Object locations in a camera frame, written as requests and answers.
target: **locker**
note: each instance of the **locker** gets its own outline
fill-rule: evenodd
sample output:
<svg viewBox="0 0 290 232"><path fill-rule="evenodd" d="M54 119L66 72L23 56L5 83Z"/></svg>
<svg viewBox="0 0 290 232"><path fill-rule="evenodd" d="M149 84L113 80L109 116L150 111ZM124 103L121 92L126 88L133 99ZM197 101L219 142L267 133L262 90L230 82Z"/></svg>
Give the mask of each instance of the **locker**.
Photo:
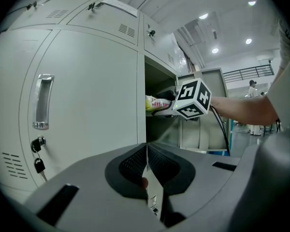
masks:
<svg viewBox="0 0 290 232"><path fill-rule="evenodd" d="M33 80L28 113L30 141L46 139L39 154L48 179L78 160L137 143L136 66L137 52L126 46L59 32Z"/></svg>
<svg viewBox="0 0 290 232"><path fill-rule="evenodd" d="M68 25L100 30L134 45L138 44L140 13L138 17L134 17L108 4L97 5L94 11L88 10L88 7L84 8Z"/></svg>
<svg viewBox="0 0 290 232"><path fill-rule="evenodd" d="M49 30L13 30L0 35L0 183L33 191L36 184L28 169L19 135L19 104L23 83Z"/></svg>
<svg viewBox="0 0 290 232"><path fill-rule="evenodd" d="M89 0L41 0L37 7L25 11L10 27L17 29L40 24L58 24Z"/></svg>
<svg viewBox="0 0 290 232"><path fill-rule="evenodd" d="M154 36L149 35L152 30L155 31ZM161 26L147 15L144 15L144 43L145 51L156 56L177 71L171 36L163 31Z"/></svg>

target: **open locker compartment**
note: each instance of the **open locker compartment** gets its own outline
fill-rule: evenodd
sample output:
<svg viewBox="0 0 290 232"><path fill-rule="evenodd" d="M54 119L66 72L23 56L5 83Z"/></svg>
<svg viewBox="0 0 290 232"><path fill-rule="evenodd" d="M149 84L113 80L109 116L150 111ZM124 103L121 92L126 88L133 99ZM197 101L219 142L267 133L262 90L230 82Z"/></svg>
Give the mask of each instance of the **open locker compartment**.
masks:
<svg viewBox="0 0 290 232"><path fill-rule="evenodd" d="M183 81L201 78L212 92L212 96L227 97L227 87L220 68L202 70L176 78L177 84ZM230 141L231 120L221 118L228 140ZM197 119L181 120L179 122L179 147L181 149L207 152L226 151L226 143L221 128L209 110L207 115Z"/></svg>
<svg viewBox="0 0 290 232"><path fill-rule="evenodd" d="M157 93L168 87L176 86L176 77L167 74L153 61L145 61L145 94L156 97ZM178 147L179 118L154 116L146 112L146 141L159 142Z"/></svg>

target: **locker vent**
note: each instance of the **locker vent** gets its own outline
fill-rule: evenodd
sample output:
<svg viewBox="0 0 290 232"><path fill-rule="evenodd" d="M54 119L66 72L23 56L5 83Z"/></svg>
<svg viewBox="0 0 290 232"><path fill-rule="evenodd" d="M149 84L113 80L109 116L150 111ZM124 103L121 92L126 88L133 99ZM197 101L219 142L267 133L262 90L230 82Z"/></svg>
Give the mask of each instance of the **locker vent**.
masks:
<svg viewBox="0 0 290 232"><path fill-rule="evenodd" d="M168 54L168 58L169 58L169 62L175 65L174 58L170 54Z"/></svg>
<svg viewBox="0 0 290 232"><path fill-rule="evenodd" d="M68 10L54 10L46 18L61 18L67 12L68 12Z"/></svg>
<svg viewBox="0 0 290 232"><path fill-rule="evenodd" d="M128 28L128 33L127 33L127 35L129 35L129 36L131 36L131 37L133 37L134 38L134 29L132 29L132 28Z"/></svg>
<svg viewBox="0 0 290 232"><path fill-rule="evenodd" d="M23 164L17 155L2 153L6 169L10 176L28 179Z"/></svg>
<svg viewBox="0 0 290 232"><path fill-rule="evenodd" d="M119 27L119 32L122 32L122 33L126 33L127 32L127 26L126 25L123 25L123 24L120 24L120 27Z"/></svg>

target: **person's arm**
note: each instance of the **person's arm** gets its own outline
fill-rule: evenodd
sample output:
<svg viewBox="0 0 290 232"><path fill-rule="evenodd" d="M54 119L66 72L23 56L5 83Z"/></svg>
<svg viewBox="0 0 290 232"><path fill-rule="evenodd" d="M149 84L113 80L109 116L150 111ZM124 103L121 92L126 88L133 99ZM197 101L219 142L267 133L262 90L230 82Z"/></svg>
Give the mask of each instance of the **person's arm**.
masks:
<svg viewBox="0 0 290 232"><path fill-rule="evenodd" d="M211 105L220 115L249 125L271 125L278 116L268 98L231 99L212 97Z"/></svg>

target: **key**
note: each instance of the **key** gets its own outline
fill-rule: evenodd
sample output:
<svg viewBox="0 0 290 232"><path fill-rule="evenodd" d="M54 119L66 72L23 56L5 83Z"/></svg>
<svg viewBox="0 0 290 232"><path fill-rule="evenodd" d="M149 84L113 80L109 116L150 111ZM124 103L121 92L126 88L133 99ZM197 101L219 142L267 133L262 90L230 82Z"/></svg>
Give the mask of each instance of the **key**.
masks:
<svg viewBox="0 0 290 232"><path fill-rule="evenodd" d="M47 181L47 178L44 173L45 166L41 158L37 158L34 160L34 167L37 173L40 174L45 181Z"/></svg>

